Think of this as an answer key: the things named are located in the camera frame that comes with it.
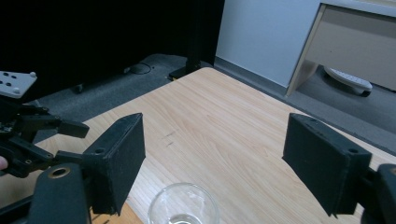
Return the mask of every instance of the baseboard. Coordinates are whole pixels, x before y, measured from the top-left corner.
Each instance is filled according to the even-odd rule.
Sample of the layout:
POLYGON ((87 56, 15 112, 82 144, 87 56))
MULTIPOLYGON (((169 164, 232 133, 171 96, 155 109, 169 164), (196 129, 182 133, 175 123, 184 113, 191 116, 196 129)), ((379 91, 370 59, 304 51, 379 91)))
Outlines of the baseboard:
POLYGON ((258 91, 265 92, 270 96, 283 98, 286 95, 287 88, 219 57, 215 58, 215 68, 220 72, 233 77, 258 91))

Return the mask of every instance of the round hole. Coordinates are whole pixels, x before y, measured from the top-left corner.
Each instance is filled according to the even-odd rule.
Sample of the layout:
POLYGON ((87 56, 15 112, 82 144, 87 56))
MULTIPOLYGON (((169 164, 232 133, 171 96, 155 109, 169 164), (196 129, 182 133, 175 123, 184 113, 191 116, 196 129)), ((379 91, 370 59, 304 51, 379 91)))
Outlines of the round hole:
POLYGON ((348 150, 350 153, 358 153, 359 151, 357 150, 357 149, 355 149, 355 148, 350 148, 349 150, 348 150))
POLYGON ((102 153, 104 153, 104 152, 105 152, 105 150, 102 149, 102 148, 97 148, 97 149, 95 150, 95 153, 96 153, 96 154, 102 154, 102 153))
POLYGON ((69 167, 61 167, 58 168, 51 173, 49 173, 49 178, 55 179, 55 178, 61 178, 66 176, 67 174, 70 173, 70 168, 69 167))

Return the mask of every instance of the glass cup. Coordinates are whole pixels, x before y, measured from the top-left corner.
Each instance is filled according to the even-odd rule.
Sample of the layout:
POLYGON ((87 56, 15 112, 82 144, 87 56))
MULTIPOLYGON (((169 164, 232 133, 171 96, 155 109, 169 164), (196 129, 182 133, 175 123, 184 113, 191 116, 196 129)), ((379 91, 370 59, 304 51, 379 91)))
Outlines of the glass cup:
POLYGON ((173 184, 162 189, 151 202, 148 224, 219 224, 219 209, 201 187, 173 184))

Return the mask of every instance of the screw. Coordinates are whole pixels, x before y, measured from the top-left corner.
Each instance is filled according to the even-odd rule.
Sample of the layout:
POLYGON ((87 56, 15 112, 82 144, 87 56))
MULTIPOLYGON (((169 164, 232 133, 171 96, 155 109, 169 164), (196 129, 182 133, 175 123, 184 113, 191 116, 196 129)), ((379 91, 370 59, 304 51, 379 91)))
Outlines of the screw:
POLYGON ((18 88, 18 87, 15 87, 12 92, 14 92, 16 94, 20 94, 21 93, 20 88, 18 88))
POLYGON ((96 154, 101 154, 101 153, 104 153, 105 152, 105 150, 103 149, 103 148, 97 148, 96 150, 95 150, 95 153, 96 154))

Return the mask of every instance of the wooden table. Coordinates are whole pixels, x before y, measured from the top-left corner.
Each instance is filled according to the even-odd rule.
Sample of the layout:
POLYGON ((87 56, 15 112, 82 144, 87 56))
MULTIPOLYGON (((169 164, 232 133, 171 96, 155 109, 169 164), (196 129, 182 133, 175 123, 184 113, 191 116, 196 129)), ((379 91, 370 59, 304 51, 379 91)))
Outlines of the wooden table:
MULTIPOLYGON (((81 152, 116 119, 137 112, 144 115, 147 157, 127 203, 142 220, 160 189, 191 182, 216 199, 221 223, 360 223, 361 208, 355 216, 328 217, 282 160, 289 113, 301 112, 211 68, 88 120, 85 139, 56 135, 39 145, 51 152, 81 152)), ((346 137, 374 153, 373 168, 396 163, 346 137)), ((19 184, 9 197, 15 200, 24 187, 19 184)))

